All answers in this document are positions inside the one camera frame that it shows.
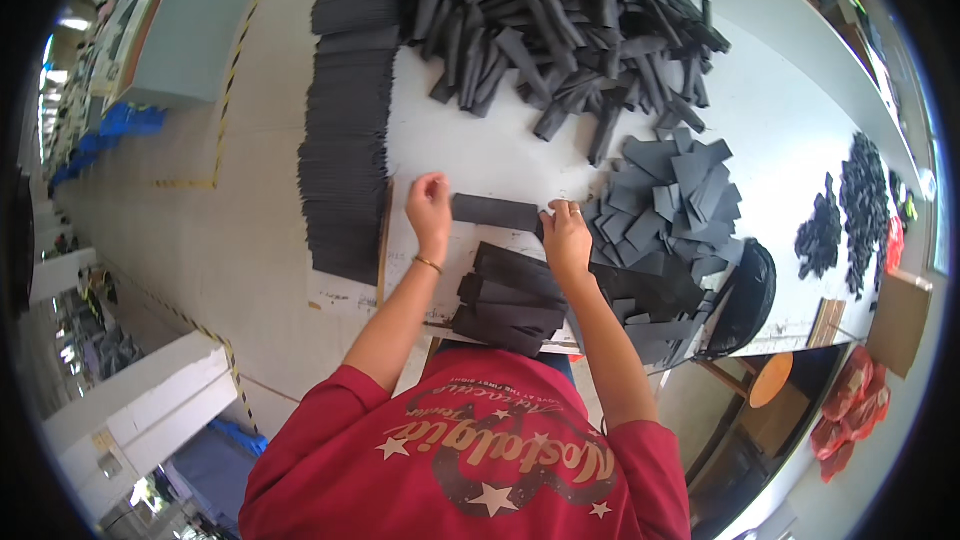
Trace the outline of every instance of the person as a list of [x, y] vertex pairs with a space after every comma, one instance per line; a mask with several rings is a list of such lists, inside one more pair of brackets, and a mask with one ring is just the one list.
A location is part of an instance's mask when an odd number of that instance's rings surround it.
[[690, 538], [677, 437], [589, 270], [576, 203], [540, 214], [547, 264], [582, 330], [605, 435], [564, 373], [493, 348], [438, 351], [391, 399], [447, 258], [450, 182], [419, 177], [419, 251], [341, 367], [249, 474], [240, 533], [262, 538]]

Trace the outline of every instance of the gold bracelet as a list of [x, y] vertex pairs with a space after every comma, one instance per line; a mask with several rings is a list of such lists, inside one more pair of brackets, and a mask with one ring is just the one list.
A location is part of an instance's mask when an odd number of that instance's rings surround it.
[[440, 267], [437, 263], [435, 263], [434, 261], [432, 261], [432, 260], [430, 260], [430, 259], [428, 259], [428, 258], [424, 258], [424, 257], [421, 257], [420, 255], [416, 255], [416, 256], [414, 257], [414, 261], [420, 261], [420, 262], [423, 263], [424, 265], [430, 266], [430, 267], [433, 268], [434, 270], [437, 270], [437, 273], [438, 273], [438, 274], [444, 275], [444, 269], [443, 269], [442, 267]]

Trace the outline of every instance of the factory floor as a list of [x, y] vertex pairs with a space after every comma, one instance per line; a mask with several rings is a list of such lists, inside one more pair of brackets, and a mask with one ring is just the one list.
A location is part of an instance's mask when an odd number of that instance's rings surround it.
[[[231, 341], [253, 417], [268, 438], [340, 365], [364, 324], [307, 306], [297, 149], [313, 75], [317, 38], [309, 17], [315, 1], [258, 1], [219, 151], [222, 101], [172, 111], [160, 134], [124, 138], [55, 197], [78, 234], [116, 272], [121, 301], [176, 330], [183, 321], [150, 294], [162, 297]], [[184, 181], [209, 181], [218, 152], [216, 189], [183, 187]], [[160, 187], [158, 180], [181, 183]], [[428, 342], [425, 337], [414, 349], [400, 390], [419, 378]], [[599, 425], [587, 361], [574, 363], [574, 372], [590, 420]], [[690, 466], [734, 393], [690, 363], [651, 383], [661, 422], [677, 434], [684, 466]], [[246, 423], [243, 409], [232, 411]]]

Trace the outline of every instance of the red plastic bag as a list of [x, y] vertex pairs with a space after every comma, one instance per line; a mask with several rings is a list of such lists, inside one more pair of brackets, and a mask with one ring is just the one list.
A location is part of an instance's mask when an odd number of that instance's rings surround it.
[[901, 255], [904, 254], [904, 223], [896, 215], [887, 221], [887, 259], [883, 261], [883, 270], [892, 273], [900, 268]]
[[827, 459], [820, 461], [820, 479], [824, 484], [829, 484], [835, 475], [847, 467], [850, 457], [854, 455], [854, 446], [853, 442], [846, 442]]
[[821, 462], [829, 459], [833, 453], [837, 452], [837, 449], [850, 440], [850, 434], [850, 426], [846, 419], [836, 422], [821, 417], [820, 423], [813, 428], [813, 433], [810, 434], [813, 456]]
[[849, 438], [856, 442], [870, 436], [874, 426], [887, 418], [890, 409], [890, 388], [886, 383], [887, 368], [883, 365], [873, 367], [873, 379], [867, 386], [862, 402], [849, 410], [840, 425], [849, 429]]
[[873, 378], [874, 360], [866, 348], [857, 346], [823, 402], [823, 417], [830, 421], [843, 419], [851, 407], [863, 400]]

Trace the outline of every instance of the yellow-black hazard tape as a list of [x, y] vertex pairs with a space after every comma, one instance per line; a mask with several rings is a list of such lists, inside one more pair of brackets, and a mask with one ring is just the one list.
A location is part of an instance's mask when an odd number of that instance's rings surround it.
[[[121, 271], [119, 267], [111, 263], [109, 265], [110, 270]], [[147, 287], [144, 287], [137, 280], [130, 277], [124, 273], [124, 277], [129, 280], [134, 286], [136, 286], [141, 293], [146, 294], [151, 299], [163, 306], [164, 309], [174, 314], [178, 318], [182, 319], [184, 323], [191, 326], [194, 330], [199, 331], [201, 334], [207, 338], [220, 342], [223, 345], [223, 350], [226, 353], [226, 359], [230, 363], [230, 374], [233, 377], [233, 383], [236, 386], [237, 393], [240, 395], [240, 398], [243, 399], [243, 407], [246, 410], [246, 416], [249, 417], [249, 425], [253, 427], [254, 434], [260, 434], [260, 428], [257, 426], [257, 421], [254, 420], [254, 411], [250, 408], [250, 402], [247, 400], [247, 392], [244, 391], [243, 385], [240, 381], [240, 370], [237, 369], [237, 357], [234, 354], [234, 345], [225, 337], [220, 334], [214, 333], [213, 331], [208, 330], [206, 327], [197, 323], [192, 317], [184, 313], [182, 310], [176, 306], [171, 305], [169, 302], [164, 300], [164, 298], [153, 292]]]
[[240, 40], [233, 51], [233, 61], [230, 63], [230, 75], [226, 78], [226, 87], [223, 90], [223, 108], [220, 112], [220, 125], [217, 127], [217, 160], [213, 163], [213, 174], [208, 180], [155, 180], [155, 188], [177, 188], [177, 189], [203, 189], [216, 190], [220, 181], [220, 166], [224, 161], [224, 136], [227, 135], [227, 112], [231, 106], [231, 89], [234, 88], [234, 78], [237, 74], [237, 63], [240, 62], [240, 53], [243, 52], [243, 41], [247, 39], [247, 32], [250, 31], [250, 20], [254, 18], [257, 12], [257, 6], [260, 0], [253, 0], [253, 4], [246, 13], [243, 31], [240, 33]]

